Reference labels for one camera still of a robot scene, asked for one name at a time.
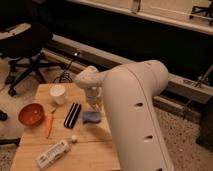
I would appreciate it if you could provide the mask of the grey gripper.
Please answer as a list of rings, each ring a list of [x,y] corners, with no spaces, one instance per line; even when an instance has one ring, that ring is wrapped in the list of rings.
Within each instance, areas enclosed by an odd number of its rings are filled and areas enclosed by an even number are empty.
[[[90,106],[93,106],[92,103],[98,103],[101,100],[101,97],[102,97],[102,89],[100,87],[92,87],[87,89],[87,101]],[[98,103],[96,106],[97,111],[101,112],[102,104]]]

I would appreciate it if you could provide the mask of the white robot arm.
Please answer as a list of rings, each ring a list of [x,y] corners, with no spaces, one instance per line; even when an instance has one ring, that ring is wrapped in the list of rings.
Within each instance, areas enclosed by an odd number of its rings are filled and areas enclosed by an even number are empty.
[[[174,171],[153,106],[168,77],[162,62],[148,60],[104,72],[89,66],[74,79],[90,106],[104,106],[122,171]]]

